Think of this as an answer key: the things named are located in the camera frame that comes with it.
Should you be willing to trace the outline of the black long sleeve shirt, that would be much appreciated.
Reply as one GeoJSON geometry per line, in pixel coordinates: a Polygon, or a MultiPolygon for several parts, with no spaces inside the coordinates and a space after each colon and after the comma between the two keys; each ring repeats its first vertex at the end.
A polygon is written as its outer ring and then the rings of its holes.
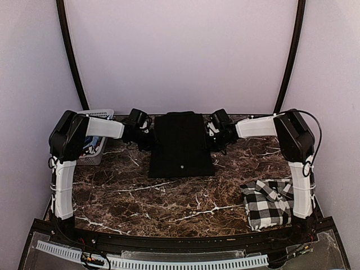
{"type": "Polygon", "coordinates": [[[156,146],[151,151],[149,178],[214,176],[202,114],[169,112],[154,119],[156,146]]]}

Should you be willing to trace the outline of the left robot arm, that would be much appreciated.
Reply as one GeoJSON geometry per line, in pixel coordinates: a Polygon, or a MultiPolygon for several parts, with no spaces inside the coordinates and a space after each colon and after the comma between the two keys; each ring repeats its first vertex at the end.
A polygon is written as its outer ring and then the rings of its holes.
{"type": "Polygon", "coordinates": [[[112,138],[135,143],[148,151],[156,144],[151,118],[139,109],[132,109],[122,121],[89,116],[67,110],[49,137],[52,170],[52,214],[61,221],[74,216],[72,193],[73,176],[87,137],[112,138]]]}

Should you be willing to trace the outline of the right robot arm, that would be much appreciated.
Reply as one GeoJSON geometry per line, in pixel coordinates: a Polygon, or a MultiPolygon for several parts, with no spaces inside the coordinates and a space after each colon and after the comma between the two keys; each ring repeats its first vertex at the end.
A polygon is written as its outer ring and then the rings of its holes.
{"type": "Polygon", "coordinates": [[[293,215],[309,218],[314,208],[314,160],[320,149],[322,129],[317,118],[303,110],[290,109],[265,116],[233,121],[225,109],[209,116],[206,124],[212,151],[225,152],[229,144],[250,137],[277,137],[283,158],[290,167],[294,189],[293,215]]]}

